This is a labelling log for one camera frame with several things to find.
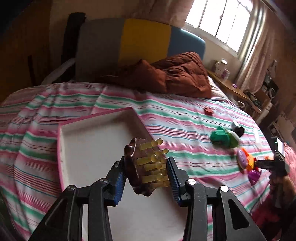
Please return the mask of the brown brush with yellow bristles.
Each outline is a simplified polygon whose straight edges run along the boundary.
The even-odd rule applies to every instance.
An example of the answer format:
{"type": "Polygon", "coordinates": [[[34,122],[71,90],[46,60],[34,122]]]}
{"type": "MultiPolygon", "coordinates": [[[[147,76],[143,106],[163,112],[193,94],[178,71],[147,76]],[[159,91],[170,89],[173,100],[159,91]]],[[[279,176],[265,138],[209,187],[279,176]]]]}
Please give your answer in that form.
{"type": "Polygon", "coordinates": [[[158,188],[170,186],[167,174],[167,148],[160,149],[161,138],[133,138],[124,148],[126,176],[134,192],[150,196],[158,188]]]}

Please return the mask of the grey yellow blue headboard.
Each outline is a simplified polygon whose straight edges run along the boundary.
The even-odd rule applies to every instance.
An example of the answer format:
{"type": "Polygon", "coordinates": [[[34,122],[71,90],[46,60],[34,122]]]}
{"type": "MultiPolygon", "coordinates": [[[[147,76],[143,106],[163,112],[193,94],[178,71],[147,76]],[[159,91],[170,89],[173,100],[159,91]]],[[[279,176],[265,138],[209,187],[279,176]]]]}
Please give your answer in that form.
{"type": "Polygon", "coordinates": [[[76,55],[76,79],[93,82],[140,59],[154,63],[184,52],[201,58],[205,41],[170,25],[124,18],[87,21],[81,26],[76,55]]]}

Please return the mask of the wooden side shelf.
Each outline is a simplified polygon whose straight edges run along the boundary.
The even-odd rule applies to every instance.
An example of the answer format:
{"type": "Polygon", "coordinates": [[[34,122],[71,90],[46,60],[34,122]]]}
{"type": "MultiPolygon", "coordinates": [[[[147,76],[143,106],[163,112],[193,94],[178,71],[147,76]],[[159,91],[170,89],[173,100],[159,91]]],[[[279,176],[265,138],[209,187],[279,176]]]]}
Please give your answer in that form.
{"type": "Polygon", "coordinates": [[[222,89],[224,89],[227,93],[233,94],[234,96],[246,101],[250,104],[250,106],[257,112],[258,114],[262,113],[262,111],[251,101],[251,99],[238,87],[234,87],[233,83],[230,80],[223,80],[220,77],[216,76],[214,72],[207,70],[208,75],[218,83],[222,89]]]}

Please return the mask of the small red toy piece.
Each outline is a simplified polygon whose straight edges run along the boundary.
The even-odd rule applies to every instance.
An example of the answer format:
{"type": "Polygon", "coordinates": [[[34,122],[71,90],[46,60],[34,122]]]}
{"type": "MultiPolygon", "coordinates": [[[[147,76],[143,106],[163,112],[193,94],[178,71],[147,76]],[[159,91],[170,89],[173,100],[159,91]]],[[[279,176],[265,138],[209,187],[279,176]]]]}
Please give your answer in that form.
{"type": "Polygon", "coordinates": [[[212,116],[214,114],[214,111],[211,108],[204,108],[204,113],[206,115],[212,116]]]}

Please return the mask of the dark green plastic piece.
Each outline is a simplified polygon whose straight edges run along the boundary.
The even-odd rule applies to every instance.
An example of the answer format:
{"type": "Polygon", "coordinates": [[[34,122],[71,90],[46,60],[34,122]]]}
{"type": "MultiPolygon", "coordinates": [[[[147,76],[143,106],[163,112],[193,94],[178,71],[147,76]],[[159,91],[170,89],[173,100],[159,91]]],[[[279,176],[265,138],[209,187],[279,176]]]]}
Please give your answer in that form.
{"type": "Polygon", "coordinates": [[[223,147],[230,147],[230,136],[227,130],[221,126],[218,126],[215,131],[210,135],[210,141],[215,145],[221,145],[223,147]]]}

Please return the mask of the orange block toy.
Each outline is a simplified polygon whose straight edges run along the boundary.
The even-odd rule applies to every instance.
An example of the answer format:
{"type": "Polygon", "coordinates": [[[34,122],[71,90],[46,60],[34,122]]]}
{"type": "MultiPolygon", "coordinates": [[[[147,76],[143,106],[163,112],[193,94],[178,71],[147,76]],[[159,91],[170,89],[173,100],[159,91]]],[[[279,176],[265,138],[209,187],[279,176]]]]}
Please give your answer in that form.
{"type": "Polygon", "coordinates": [[[241,151],[243,151],[245,156],[242,160],[242,168],[250,172],[255,167],[256,158],[252,154],[248,153],[248,151],[244,148],[241,148],[241,151]]]}

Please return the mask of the black funnel shaped cap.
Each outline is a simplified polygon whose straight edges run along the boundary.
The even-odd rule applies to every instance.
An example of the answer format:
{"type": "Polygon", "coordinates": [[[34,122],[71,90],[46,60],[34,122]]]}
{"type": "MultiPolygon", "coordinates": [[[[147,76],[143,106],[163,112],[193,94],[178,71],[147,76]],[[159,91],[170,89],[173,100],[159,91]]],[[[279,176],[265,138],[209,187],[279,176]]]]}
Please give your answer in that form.
{"type": "Polygon", "coordinates": [[[236,133],[238,137],[242,137],[244,134],[244,128],[236,120],[232,121],[231,130],[236,133]]]}

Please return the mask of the white box on shelf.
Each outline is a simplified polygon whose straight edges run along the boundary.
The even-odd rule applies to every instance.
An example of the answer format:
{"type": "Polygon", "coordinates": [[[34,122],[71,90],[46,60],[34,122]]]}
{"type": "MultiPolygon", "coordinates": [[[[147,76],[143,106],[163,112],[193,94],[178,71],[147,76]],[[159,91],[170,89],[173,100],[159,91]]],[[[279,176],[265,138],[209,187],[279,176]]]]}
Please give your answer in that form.
{"type": "Polygon", "coordinates": [[[226,68],[227,64],[227,60],[223,58],[220,61],[216,61],[214,74],[222,79],[228,79],[230,71],[226,68]]]}

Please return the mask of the magenta funnel spool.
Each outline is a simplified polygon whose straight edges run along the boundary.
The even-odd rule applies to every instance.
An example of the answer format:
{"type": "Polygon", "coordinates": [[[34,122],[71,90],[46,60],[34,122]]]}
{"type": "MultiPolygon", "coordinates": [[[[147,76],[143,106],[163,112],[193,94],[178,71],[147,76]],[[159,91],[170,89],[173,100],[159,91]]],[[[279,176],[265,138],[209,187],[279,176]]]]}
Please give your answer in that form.
{"type": "Polygon", "coordinates": [[[248,180],[254,186],[261,176],[261,171],[251,170],[248,172],[248,180]]]}

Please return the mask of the window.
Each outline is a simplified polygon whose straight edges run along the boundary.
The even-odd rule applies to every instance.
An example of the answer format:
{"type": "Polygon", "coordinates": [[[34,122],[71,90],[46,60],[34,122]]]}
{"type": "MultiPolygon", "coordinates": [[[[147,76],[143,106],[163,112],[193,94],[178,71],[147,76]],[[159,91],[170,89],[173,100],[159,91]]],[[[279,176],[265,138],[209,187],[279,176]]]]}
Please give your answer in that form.
{"type": "Polygon", "coordinates": [[[252,9],[252,1],[194,1],[186,26],[206,33],[238,53],[252,9]]]}

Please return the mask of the curtain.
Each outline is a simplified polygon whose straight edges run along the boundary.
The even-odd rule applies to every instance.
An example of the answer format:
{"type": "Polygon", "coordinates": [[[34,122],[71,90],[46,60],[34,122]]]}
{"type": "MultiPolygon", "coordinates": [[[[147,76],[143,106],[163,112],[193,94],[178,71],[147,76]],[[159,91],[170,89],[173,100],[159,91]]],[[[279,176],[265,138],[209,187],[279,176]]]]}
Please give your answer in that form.
{"type": "Polygon", "coordinates": [[[255,93],[263,84],[267,67],[284,56],[295,65],[295,1],[252,1],[251,28],[243,51],[236,85],[255,93]]]}

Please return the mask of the rust brown comforter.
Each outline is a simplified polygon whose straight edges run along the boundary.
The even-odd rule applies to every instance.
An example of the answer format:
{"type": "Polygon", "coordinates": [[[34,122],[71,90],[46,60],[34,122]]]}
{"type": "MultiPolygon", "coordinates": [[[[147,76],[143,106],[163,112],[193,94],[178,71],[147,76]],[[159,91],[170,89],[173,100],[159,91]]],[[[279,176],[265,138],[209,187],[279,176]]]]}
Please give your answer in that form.
{"type": "Polygon", "coordinates": [[[151,93],[212,97],[207,70],[196,52],[177,54],[152,64],[141,59],[108,76],[107,83],[151,93]]]}

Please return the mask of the striped bedspread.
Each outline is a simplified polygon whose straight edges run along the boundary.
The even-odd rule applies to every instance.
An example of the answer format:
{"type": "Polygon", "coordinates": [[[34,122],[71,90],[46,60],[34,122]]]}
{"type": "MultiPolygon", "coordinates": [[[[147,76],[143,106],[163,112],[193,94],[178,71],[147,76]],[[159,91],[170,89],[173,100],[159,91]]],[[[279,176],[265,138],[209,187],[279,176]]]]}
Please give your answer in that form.
{"type": "Polygon", "coordinates": [[[131,107],[177,164],[205,185],[230,187],[247,211],[269,193],[269,172],[252,186],[229,151],[210,134],[233,120],[244,127],[241,146],[257,158],[272,154],[251,116],[229,100],[139,93],[98,83],[56,83],[18,90],[1,103],[1,193],[17,231],[28,239],[61,193],[57,164],[58,125],[81,116],[131,107]],[[204,108],[214,111],[212,116],[204,108]]]}

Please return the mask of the white pillow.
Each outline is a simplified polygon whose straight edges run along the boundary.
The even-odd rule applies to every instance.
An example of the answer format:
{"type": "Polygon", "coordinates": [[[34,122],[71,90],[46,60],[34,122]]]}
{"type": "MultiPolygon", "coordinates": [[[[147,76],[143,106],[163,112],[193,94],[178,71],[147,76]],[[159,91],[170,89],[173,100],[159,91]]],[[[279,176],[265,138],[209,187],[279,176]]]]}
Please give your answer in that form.
{"type": "Polygon", "coordinates": [[[226,94],[215,84],[214,80],[210,76],[208,76],[208,80],[211,87],[212,97],[220,97],[229,100],[226,94]]]}

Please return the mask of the white green plug-in freshener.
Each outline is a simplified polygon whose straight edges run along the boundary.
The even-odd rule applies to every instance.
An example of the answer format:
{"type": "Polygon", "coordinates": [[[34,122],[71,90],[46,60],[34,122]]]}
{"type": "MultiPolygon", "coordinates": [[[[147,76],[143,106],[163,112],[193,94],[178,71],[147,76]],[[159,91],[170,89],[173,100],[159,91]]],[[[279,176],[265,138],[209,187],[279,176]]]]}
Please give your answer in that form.
{"type": "Polygon", "coordinates": [[[238,135],[234,132],[234,131],[227,131],[227,134],[229,136],[229,140],[230,140],[230,144],[229,147],[230,148],[236,148],[237,146],[239,146],[239,137],[238,135]]]}

